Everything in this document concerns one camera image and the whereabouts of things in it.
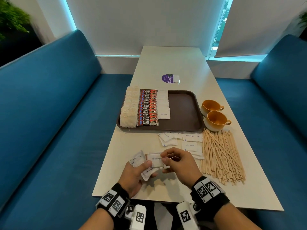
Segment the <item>purple sticker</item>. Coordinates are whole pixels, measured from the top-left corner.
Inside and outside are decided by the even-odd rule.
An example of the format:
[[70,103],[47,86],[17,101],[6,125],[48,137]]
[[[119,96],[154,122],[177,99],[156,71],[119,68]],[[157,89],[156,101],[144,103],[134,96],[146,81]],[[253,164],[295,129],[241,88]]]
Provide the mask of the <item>purple sticker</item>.
[[174,83],[174,75],[173,74],[166,74],[162,76],[162,81],[166,83]]

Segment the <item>roller blind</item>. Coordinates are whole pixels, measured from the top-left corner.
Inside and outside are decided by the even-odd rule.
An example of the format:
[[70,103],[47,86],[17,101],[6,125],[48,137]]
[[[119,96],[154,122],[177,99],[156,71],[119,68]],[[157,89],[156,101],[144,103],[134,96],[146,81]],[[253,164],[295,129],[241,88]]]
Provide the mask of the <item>roller blind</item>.
[[215,57],[267,54],[307,8],[305,1],[233,0]]
[[208,52],[225,0],[67,0],[96,54],[140,55],[143,46]]

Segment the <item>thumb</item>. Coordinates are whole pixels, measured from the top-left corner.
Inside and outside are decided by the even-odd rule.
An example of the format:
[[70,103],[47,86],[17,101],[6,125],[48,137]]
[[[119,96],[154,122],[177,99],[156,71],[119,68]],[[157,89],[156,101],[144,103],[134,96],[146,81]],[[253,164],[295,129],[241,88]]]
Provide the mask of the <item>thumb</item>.
[[140,176],[141,173],[142,173],[144,170],[147,170],[149,167],[151,167],[151,165],[152,165],[152,162],[151,162],[151,161],[146,161],[146,162],[144,162],[144,163],[141,164],[140,166],[135,167],[136,173]]
[[163,157],[162,158],[162,162],[167,165],[167,166],[170,166],[171,168],[175,169],[176,167],[176,162],[173,161],[171,158],[168,158],[168,157]]

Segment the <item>cup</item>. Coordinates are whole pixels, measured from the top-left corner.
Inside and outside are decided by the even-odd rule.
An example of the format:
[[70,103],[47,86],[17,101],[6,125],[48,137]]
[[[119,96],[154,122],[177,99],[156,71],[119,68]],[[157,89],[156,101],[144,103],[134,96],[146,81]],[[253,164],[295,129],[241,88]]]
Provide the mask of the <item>cup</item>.
[[210,111],[220,111],[220,110],[224,110],[224,107],[221,106],[218,102],[213,100],[205,100],[201,105],[201,113],[205,117],[207,117],[207,114]]
[[210,131],[220,131],[225,125],[231,124],[231,121],[219,111],[210,111],[204,122]]

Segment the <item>black wrist strap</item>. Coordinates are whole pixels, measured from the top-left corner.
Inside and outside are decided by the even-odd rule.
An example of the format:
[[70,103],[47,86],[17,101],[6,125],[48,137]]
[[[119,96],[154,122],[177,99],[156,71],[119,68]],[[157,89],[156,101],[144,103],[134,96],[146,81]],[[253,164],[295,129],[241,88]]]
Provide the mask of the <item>black wrist strap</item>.
[[224,190],[205,176],[192,186],[191,196],[209,221],[213,221],[221,207],[229,203]]
[[96,204],[96,208],[106,210],[112,217],[114,224],[125,214],[125,210],[130,204],[127,191],[119,183],[115,184]]

